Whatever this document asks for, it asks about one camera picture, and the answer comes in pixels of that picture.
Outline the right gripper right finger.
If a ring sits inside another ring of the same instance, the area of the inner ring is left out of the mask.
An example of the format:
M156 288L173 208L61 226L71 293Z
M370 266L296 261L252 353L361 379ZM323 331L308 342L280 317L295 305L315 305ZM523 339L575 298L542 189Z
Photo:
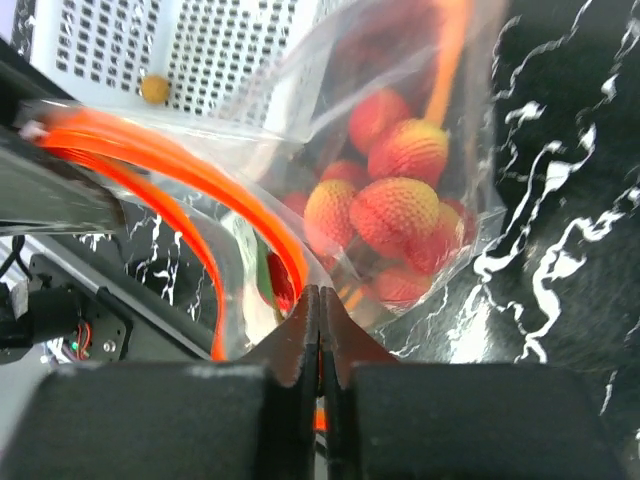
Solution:
M582 379L536 364L403 363L323 288L332 479L624 479Z

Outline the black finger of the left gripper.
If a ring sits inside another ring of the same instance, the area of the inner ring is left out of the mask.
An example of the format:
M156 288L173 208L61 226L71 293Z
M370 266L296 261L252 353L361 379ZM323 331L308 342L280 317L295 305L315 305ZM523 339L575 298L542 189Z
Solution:
M23 138L21 108L71 96L1 42L1 234L112 233L120 202L94 176Z

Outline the clear zip bag orange zipper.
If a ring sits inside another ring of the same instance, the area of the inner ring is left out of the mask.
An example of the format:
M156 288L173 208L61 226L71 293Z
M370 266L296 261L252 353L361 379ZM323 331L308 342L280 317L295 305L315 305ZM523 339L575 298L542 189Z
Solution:
M150 208L211 280L211 358L332 286L372 329L498 232L489 63L504 1L46 1L62 88L18 128Z

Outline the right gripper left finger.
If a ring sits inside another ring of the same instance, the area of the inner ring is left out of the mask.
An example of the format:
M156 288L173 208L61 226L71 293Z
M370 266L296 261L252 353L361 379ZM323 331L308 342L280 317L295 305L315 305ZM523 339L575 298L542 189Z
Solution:
M5 479L310 479L320 292L225 363L75 363L45 376Z

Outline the red strawberry bunch with leaves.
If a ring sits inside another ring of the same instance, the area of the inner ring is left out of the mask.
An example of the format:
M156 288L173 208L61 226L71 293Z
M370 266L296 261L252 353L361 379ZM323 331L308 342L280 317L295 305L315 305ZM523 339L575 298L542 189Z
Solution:
M346 309L408 308L476 235L475 217L440 187L451 165L443 121L451 90L436 83L424 113L384 87L336 112L358 159L306 154L263 178L302 222Z

